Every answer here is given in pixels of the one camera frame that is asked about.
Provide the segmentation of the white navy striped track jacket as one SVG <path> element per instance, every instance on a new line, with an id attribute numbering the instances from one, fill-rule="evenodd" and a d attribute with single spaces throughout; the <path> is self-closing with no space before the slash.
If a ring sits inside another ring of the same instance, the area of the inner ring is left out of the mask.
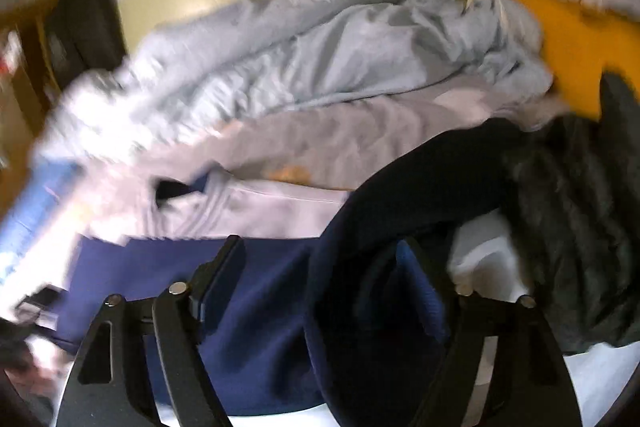
<path id="1" fill-rule="evenodd" d="M 77 348 L 62 426 L 185 426 L 325 404 L 343 426 L 407 426 L 457 332 L 454 231 L 499 204 L 522 142 L 504 119 L 445 132 L 298 239 L 82 244 L 58 332 Z"/>

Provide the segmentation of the black puffer jacket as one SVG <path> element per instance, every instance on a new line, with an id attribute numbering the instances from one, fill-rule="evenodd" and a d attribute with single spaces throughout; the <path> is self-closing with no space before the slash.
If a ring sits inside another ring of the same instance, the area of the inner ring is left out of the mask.
<path id="1" fill-rule="evenodd" d="M 555 117 L 502 155 L 502 213 L 567 355 L 639 339 L 639 100 L 615 72 L 599 98 L 599 119 Z"/>

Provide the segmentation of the white bed sheet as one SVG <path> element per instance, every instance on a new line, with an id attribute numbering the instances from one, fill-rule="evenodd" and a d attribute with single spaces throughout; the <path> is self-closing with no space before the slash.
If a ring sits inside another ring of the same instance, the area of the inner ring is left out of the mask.
<path id="1" fill-rule="evenodd" d="M 178 204 L 148 211 L 142 233 L 161 239 L 160 289 L 187 277 L 227 236 L 242 236 L 246 261 L 222 314 L 219 332 L 201 344 L 201 356 L 233 426 L 338 426 L 321 404 L 305 345 L 302 306 L 309 248 L 341 202 L 312 200 L 300 209 L 279 202 L 273 209 L 250 204 L 209 209 L 204 217 Z M 454 236 L 447 270 L 480 295 L 506 301 L 525 291 L 524 275 L 506 220 L 491 212 L 466 222 Z M 584 426 L 604 418 L 639 362 L 639 343 L 605 343 L 565 357 Z"/>

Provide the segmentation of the pale pink buttoned coat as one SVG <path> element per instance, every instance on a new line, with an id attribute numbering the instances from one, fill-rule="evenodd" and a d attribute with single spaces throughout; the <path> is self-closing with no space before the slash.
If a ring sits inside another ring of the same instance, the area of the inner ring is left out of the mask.
<path id="1" fill-rule="evenodd" d="M 82 181 L 82 235 L 273 239 L 319 235 L 347 194 L 439 133 L 506 116 L 535 127 L 566 111 L 555 94 L 520 103 L 480 78 L 460 76 L 255 121 L 226 124 L 193 145 L 159 146 Z"/>

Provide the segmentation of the blue jeans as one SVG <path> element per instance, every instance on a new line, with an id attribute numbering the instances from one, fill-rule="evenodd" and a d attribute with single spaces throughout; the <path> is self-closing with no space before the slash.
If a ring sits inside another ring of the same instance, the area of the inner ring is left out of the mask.
<path id="1" fill-rule="evenodd" d="M 73 161 L 40 161 L 1 221 L 1 282 L 20 264 L 55 210 L 70 195 L 84 168 Z"/>

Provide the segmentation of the grey fluffy blanket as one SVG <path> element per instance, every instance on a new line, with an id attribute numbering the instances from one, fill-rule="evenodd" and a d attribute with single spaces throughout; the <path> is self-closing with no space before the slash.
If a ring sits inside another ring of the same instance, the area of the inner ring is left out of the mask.
<path id="1" fill-rule="evenodd" d="M 536 18 L 514 0 L 238 0 L 149 33 L 77 77 L 38 160 L 114 161 L 232 120 L 422 89 L 462 72 L 515 101 L 546 94 Z"/>

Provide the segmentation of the dark wooden cabinet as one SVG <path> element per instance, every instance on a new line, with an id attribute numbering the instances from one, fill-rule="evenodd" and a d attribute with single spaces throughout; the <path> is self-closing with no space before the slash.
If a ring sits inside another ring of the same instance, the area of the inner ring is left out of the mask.
<path id="1" fill-rule="evenodd" d="M 37 23 L 37 37 L 50 105 L 83 72 L 111 72 L 126 56 L 116 0 L 56 0 Z"/>

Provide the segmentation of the yellow pillow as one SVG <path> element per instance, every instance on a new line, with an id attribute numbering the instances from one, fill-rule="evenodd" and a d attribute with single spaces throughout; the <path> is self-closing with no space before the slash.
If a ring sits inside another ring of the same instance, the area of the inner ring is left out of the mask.
<path id="1" fill-rule="evenodd" d="M 574 112 L 599 118 L 602 72 L 616 72 L 639 91 L 639 23 L 579 0 L 516 0 L 542 30 L 541 57 L 553 88 Z"/>

